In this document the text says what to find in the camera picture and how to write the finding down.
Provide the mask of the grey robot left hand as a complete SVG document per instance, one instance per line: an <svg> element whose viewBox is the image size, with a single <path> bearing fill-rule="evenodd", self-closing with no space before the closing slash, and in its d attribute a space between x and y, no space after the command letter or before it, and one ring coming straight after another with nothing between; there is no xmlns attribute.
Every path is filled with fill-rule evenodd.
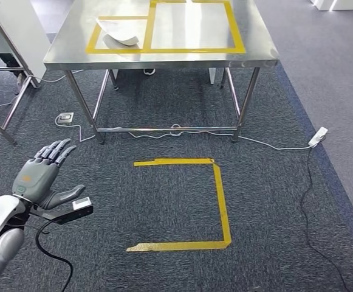
<svg viewBox="0 0 353 292"><path fill-rule="evenodd" d="M76 148L75 145L67 147L70 141L54 141L26 161L13 182L12 194L45 210L78 198L85 190L85 186L79 184L65 192L51 189L63 163Z"/></svg>

